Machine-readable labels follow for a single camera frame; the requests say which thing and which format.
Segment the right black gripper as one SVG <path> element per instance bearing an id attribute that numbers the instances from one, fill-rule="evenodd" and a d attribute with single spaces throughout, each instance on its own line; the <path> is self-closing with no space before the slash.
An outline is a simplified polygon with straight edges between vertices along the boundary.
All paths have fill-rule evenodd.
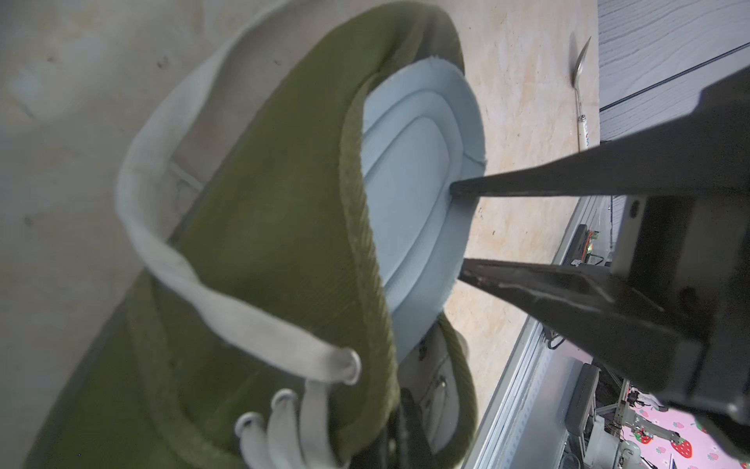
<path id="1" fill-rule="evenodd" d="M 450 193 L 630 195 L 612 274 L 467 259 L 459 279 L 692 414 L 729 455 L 749 455 L 747 68 L 704 88 L 689 115 Z"/>

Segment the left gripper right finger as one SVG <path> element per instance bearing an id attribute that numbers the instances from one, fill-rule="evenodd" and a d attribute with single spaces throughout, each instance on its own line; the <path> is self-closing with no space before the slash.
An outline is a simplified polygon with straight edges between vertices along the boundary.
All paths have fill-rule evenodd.
<path id="1" fill-rule="evenodd" d="M 427 435 L 422 426 L 420 406 L 410 391 L 400 392 L 400 404 L 393 423 L 394 468 L 436 468 Z"/>

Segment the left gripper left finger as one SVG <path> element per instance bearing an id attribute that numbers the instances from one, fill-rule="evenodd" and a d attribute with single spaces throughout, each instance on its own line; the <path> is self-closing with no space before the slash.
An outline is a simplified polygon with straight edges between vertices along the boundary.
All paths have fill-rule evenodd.
<path id="1" fill-rule="evenodd" d="M 352 458 L 350 468 L 388 469 L 390 458 L 390 436 L 388 431 L 384 430 L 367 448 Z"/>

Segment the olive green shoe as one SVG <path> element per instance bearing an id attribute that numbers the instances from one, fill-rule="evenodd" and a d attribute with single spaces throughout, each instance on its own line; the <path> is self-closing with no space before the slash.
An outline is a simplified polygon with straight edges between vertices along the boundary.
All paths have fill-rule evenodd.
<path id="1" fill-rule="evenodd" d="M 162 192 L 183 142 L 236 103 L 314 1 L 259 12 L 159 104 L 114 207 L 143 270 L 48 414 L 27 468 L 350 468 L 400 392 L 436 468 L 470 451 L 468 352 L 443 312 L 402 362 L 361 173 L 368 94 L 427 58 L 465 76 L 441 7 L 389 2 L 306 36 L 171 234 Z"/>

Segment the grey insole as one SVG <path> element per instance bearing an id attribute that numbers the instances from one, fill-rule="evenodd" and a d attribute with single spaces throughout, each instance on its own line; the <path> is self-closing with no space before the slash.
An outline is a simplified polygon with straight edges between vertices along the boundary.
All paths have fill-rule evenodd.
<path id="1" fill-rule="evenodd" d="M 399 362 L 443 312 L 463 263 L 476 203 L 450 187 L 484 172 L 482 115 L 455 64 L 418 61 L 366 97 L 361 173 Z"/>

